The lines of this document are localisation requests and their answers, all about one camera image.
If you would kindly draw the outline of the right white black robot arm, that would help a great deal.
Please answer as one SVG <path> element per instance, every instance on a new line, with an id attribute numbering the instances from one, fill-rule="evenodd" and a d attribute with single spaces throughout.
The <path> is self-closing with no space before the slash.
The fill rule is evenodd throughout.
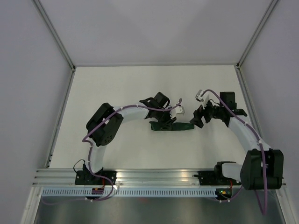
<path id="1" fill-rule="evenodd" d="M 240 182 L 246 190 L 279 189 L 283 183 L 284 155 L 279 149 L 272 149 L 251 126 L 244 109 L 239 109 L 234 92 L 220 92 L 215 96 L 218 105 L 209 97 L 213 90 L 199 90 L 196 100 L 200 106 L 193 113 L 190 123 L 203 128 L 212 119 L 221 120 L 238 138 L 246 152 L 242 164 L 220 161 L 214 167 L 213 178 L 218 184 L 229 179 Z"/>

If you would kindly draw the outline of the dark green cloth napkin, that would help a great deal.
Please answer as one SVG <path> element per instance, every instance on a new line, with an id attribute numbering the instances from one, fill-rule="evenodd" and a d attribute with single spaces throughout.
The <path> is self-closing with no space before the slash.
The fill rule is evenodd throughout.
<path id="1" fill-rule="evenodd" d="M 157 121 L 150 121 L 149 123 L 152 131 L 186 131 L 195 128 L 194 124 L 181 122 L 163 124 Z"/>

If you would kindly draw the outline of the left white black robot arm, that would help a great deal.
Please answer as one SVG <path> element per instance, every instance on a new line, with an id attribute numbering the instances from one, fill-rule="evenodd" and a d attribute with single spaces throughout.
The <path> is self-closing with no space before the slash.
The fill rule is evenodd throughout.
<path id="1" fill-rule="evenodd" d="M 88 171 L 85 178 L 90 184 L 101 182 L 104 165 L 103 159 L 107 145 L 115 138 L 122 124 L 154 118 L 157 121 L 172 121 L 170 99 L 158 92 L 155 97 L 140 100 L 127 106 L 111 106 L 103 103 L 86 124 L 87 135 L 83 143 L 90 144 L 86 166 Z"/>

